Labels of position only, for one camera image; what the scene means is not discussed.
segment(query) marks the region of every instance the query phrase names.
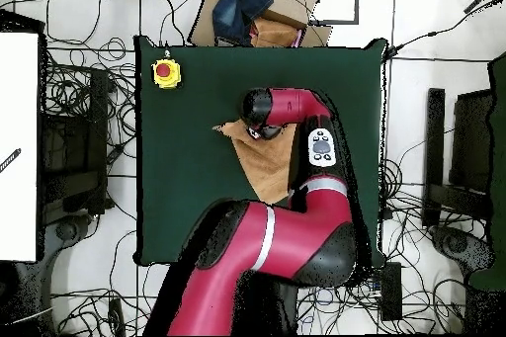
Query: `red robot arm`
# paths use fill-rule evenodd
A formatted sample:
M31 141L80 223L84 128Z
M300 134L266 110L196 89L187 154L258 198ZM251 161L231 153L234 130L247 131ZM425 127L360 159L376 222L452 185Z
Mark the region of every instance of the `red robot arm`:
M229 335L234 293L248 270L304 286L338 287L356 264L356 236L343 159L331 113L313 92L255 89L242 119L258 131L297 124L289 179L289 209L231 201L210 211L211 227L168 335Z

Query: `box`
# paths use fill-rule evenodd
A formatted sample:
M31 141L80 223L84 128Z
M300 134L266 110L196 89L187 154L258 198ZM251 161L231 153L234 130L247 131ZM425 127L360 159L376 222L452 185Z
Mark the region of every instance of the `box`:
M212 27L212 10L219 0L203 0L197 19L190 31L188 42L196 46L215 46ZM332 28L329 26L308 26L308 11L314 10L316 0L274 0L262 17L273 22L305 30L300 47L315 47L327 44Z

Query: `green table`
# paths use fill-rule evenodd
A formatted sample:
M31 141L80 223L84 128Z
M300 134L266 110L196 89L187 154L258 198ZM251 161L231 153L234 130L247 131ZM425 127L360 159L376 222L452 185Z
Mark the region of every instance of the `green table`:
M211 130L238 118L238 104L252 87L323 91L339 111L352 154L364 220L377 247L381 119L380 60L384 40L366 49L172 47L183 86L162 90L151 64L164 57L146 38L136 51L138 264L177 260L190 229L219 198L256 195L229 138Z

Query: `green mat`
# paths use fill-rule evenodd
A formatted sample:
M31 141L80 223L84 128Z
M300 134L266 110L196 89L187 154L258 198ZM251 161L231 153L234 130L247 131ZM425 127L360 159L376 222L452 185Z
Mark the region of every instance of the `green mat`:
M506 291L506 53L488 64L494 107L490 113L490 199L493 216L487 234L495 254L490 269L471 275L469 282L483 291Z
M176 261L192 226L213 201L257 200L230 139L211 130L237 120L238 104L252 87L313 89L334 101L352 154L373 262L382 264L378 171L380 60L386 41L366 49L173 47L183 78L175 90L161 90L152 81L151 64L164 57L164 49L146 37L134 42L141 151L138 264Z

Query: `whiteboard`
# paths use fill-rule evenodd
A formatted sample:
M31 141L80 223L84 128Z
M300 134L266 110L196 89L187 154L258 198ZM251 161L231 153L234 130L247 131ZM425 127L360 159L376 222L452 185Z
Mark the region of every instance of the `whiteboard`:
M36 260L38 86L38 35L0 33L0 260Z

